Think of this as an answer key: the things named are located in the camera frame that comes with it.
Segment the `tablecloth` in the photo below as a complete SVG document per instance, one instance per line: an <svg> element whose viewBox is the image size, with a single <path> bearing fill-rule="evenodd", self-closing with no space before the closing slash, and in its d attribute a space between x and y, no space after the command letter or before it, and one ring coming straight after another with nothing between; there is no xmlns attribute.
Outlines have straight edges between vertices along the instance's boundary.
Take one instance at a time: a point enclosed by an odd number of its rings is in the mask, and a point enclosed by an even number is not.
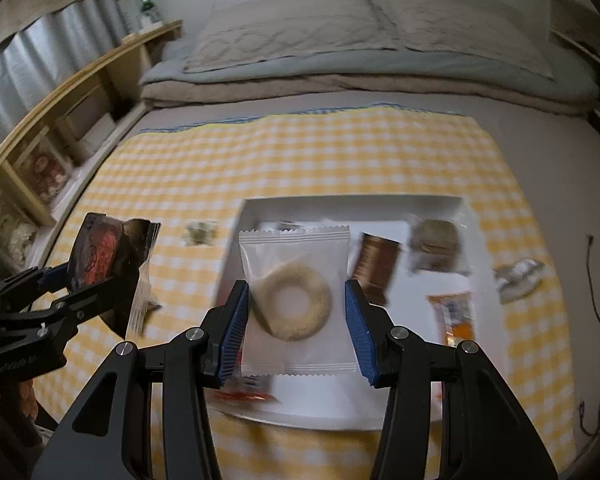
<svg viewBox="0 0 600 480"><path fill-rule="evenodd" d="M164 307L140 346L170 340L213 306L223 258L242 201L332 194L462 196L477 216L494 264L530 256L546 263L542 285L504 306L507 381L532 419L558 470L574 456L573 377L560 283L533 214L496 143L470 118L379 104L231 120L145 132L102 165L62 229L48 264L66 261L89 211L162 223L151 282ZM192 219L219 223L213 246L186 246ZM36 395L61 418L120 340L99 318L80 326L68 363L37 378ZM154 467L161 476L160 388L152 403ZM376 432L277 428L211 412L223 477L368 478ZM427 474L436 475L433 426Z"/></svg>

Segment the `beige blanket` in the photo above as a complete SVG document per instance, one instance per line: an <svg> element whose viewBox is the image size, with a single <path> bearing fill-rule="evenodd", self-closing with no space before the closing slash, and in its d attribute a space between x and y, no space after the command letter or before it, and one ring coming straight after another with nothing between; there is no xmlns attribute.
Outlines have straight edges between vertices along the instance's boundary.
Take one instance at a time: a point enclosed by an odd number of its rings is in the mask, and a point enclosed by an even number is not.
<svg viewBox="0 0 600 480"><path fill-rule="evenodd" d="M368 74L305 75L207 84L162 81L145 85L142 88L142 99L157 107L169 107L191 103L229 103L343 90L477 95L563 115L584 114L594 107L594 102L590 101L551 101L472 81L410 75Z"/></svg>

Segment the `white tray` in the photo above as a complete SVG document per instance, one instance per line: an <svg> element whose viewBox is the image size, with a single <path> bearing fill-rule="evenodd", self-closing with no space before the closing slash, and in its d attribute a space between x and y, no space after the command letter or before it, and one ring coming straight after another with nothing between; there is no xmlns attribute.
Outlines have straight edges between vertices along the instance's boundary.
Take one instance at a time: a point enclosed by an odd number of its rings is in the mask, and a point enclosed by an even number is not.
<svg viewBox="0 0 600 480"><path fill-rule="evenodd" d="M451 220L458 227L462 259L468 276L444 272L407 272L410 235L407 218ZM500 374L507 377L507 334L493 282L491 255L478 222L458 197L423 195L312 196L247 200L235 226L218 290L223 304L235 280L244 279L237 234L255 228L274 228L281 220L307 227L349 225L349 271L358 257L360 233L366 232L402 244L394 276L386 291L387 312L395 324L408 327L430 342L441 342L428 294L472 293L475 338ZM312 430L379 430L384 420L388 388L376 390L359 371L338 376L274 376L272 402L249 406L210 402L221 412L241 418ZM442 417L432 402L431 418Z"/></svg>

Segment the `gray curtain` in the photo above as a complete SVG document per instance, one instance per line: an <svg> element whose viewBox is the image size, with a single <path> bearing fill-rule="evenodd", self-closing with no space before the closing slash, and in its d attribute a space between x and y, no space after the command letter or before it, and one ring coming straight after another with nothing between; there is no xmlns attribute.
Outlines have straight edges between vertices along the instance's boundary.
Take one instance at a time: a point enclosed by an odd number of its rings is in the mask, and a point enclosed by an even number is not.
<svg viewBox="0 0 600 480"><path fill-rule="evenodd" d="M42 16L0 50L0 143L54 88L126 36L116 0L81 0Z"/></svg>

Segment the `beige pillow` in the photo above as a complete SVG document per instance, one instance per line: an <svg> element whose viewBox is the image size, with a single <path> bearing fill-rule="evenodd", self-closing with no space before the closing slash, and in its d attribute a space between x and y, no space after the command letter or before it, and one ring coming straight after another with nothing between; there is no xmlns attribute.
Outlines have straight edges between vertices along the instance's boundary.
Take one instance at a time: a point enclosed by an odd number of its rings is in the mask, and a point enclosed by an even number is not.
<svg viewBox="0 0 600 480"><path fill-rule="evenodd" d="M474 54L553 77L531 40L494 12L448 0L374 2L395 23L402 46L423 52Z"/></svg>
<svg viewBox="0 0 600 480"><path fill-rule="evenodd" d="M319 52L396 47L369 0L257 0L214 12L185 72Z"/></svg>

